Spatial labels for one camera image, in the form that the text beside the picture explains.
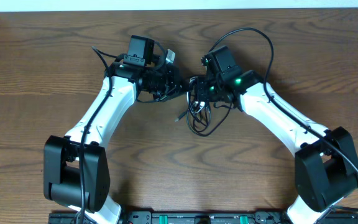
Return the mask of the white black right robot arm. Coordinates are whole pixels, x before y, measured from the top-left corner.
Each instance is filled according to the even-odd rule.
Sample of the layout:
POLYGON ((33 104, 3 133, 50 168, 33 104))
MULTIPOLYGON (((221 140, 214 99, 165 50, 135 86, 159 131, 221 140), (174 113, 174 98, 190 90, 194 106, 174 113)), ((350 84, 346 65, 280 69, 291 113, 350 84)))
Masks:
POLYGON ((350 133, 303 115, 275 93, 266 78, 243 71, 226 46, 201 59, 206 76, 190 82, 197 103, 224 102, 261 122, 295 159, 298 196, 286 211, 290 223, 318 223, 358 189, 358 156, 350 133))

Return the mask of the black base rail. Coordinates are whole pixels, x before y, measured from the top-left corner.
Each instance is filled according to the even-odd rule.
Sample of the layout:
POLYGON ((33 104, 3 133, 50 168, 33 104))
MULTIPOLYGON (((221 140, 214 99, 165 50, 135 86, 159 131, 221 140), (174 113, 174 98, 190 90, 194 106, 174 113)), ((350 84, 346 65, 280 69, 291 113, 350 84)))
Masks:
MULTIPOLYGON (((50 213, 49 224, 74 223, 74 213, 50 213)), ((254 213, 156 213, 131 211, 121 213, 120 224, 277 224, 292 223, 284 212, 256 211, 254 213)), ((358 224, 356 213, 329 213, 316 223, 358 224)))

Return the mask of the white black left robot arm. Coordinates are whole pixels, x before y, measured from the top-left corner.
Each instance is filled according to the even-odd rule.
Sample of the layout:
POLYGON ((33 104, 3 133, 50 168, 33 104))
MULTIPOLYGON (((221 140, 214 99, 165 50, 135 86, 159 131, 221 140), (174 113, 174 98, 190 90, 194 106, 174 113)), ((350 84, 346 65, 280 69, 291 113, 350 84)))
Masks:
POLYGON ((113 57, 94 49, 104 65, 102 87, 84 116, 63 137, 51 135, 44 145, 44 196, 75 210, 67 223, 117 223, 121 206, 109 196, 106 149, 124 113, 150 93, 152 103, 186 91, 175 66, 175 53, 153 39, 132 35, 127 53, 113 57))

